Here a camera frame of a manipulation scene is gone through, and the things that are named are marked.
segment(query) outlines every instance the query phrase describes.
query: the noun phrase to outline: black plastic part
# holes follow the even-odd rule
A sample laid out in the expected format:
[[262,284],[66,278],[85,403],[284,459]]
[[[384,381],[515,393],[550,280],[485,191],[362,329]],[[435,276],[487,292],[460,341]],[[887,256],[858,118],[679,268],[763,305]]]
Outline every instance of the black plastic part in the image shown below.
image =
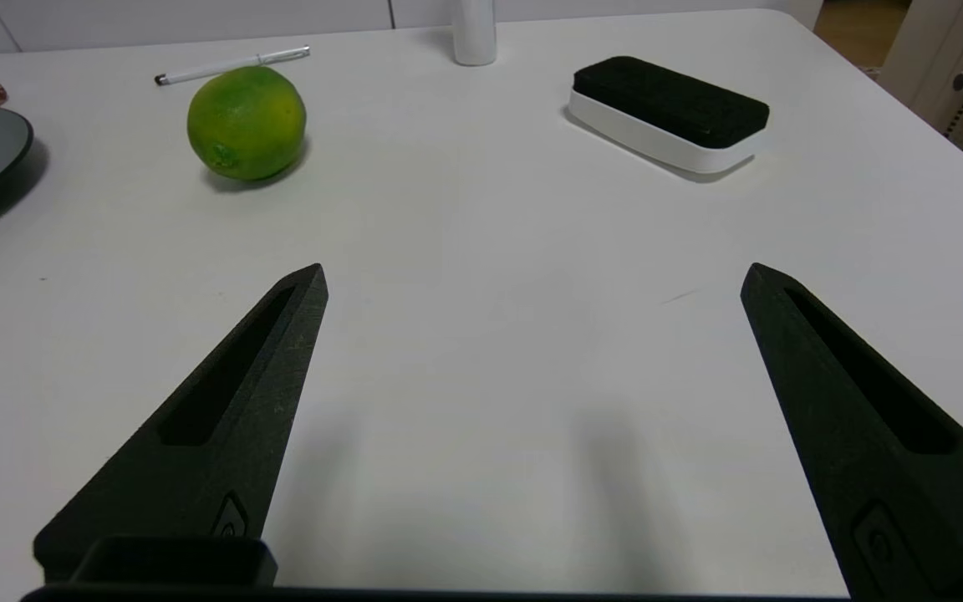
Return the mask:
[[74,583],[270,587],[278,563],[255,538],[103,538]]
[[259,538],[328,294],[278,282],[35,538],[47,583],[109,536]]
[[963,428],[794,278],[741,301],[849,593],[963,598]]
[[612,57],[574,74],[574,91],[708,149],[760,132],[771,110],[760,100],[634,57]]

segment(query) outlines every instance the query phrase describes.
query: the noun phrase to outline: pen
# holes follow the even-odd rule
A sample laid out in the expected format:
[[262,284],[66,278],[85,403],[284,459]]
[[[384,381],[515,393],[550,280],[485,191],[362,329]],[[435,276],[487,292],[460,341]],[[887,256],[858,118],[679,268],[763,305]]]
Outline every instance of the pen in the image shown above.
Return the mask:
[[154,83],[158,85],[176,84],[177,81],[187,81],[190,79],[199,79],[200,77],[209,77],[211,75],[232,71],[233,69],[241,68],[242,66],[279,64],[279,62],[291,61],[309,56],[310,46],[292,48],[291,50],[282,50],[279,51],[279,53],[253,54],[251,57],[224,61],[220,64],[202,66],[202,68],[193,69],[192,71],[163,73],[161,75],[156,75],[154,76]]

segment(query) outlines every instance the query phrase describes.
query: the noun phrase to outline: white pen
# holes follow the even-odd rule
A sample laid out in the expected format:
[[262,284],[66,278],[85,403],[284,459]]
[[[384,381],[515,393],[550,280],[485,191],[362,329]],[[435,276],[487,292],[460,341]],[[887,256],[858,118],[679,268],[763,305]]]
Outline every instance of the white pen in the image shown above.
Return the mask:
[[177,81],[187,81],[190,79],[199,79],[200,77],[209,77],[211,75],[232,71],[233,69],[238,69],[242,66],[279,64],[279,62],[291,61],[309,56],[310,46],[292,48],[291,50],[282,50],[279,51],[279,53],[253,54],[251,57],[225,61],[221,62],[220,64],[207,65],[203,66],[203,68],[194,69],[194,71],[182,71],[180,73],[163,73],[161,75],[156,75],[154,76],[154,83],[158,85],[176,84]]

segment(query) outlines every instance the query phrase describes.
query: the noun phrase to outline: white plastic base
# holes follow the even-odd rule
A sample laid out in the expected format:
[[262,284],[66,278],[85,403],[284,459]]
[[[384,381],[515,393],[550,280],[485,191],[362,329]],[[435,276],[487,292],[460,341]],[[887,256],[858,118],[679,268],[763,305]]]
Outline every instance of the white plastic base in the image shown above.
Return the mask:
[[643,156],[696,174],[718,174],[749,159],[760,150],[767,133],[765,126],[732,147],[708,149],[573,90],[567,110],[597,132]]

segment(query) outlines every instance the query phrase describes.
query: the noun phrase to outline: white tabletop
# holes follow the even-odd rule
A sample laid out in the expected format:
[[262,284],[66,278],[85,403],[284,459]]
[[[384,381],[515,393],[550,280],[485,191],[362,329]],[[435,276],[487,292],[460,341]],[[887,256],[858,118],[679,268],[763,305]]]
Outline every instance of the white tabletop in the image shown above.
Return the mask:
[[[282,275],[329,307],[263,537],[278,582],[843,594],[738,298],[801,279],[963,424],[963,154],[786,15],[0,56],[48,168],[0,218],[0,599],[31,541]],[[202,81],[309,43],[288,178],[207,175]],[[765,100],[771,144],[693,182],[568,122],[633,54]]]

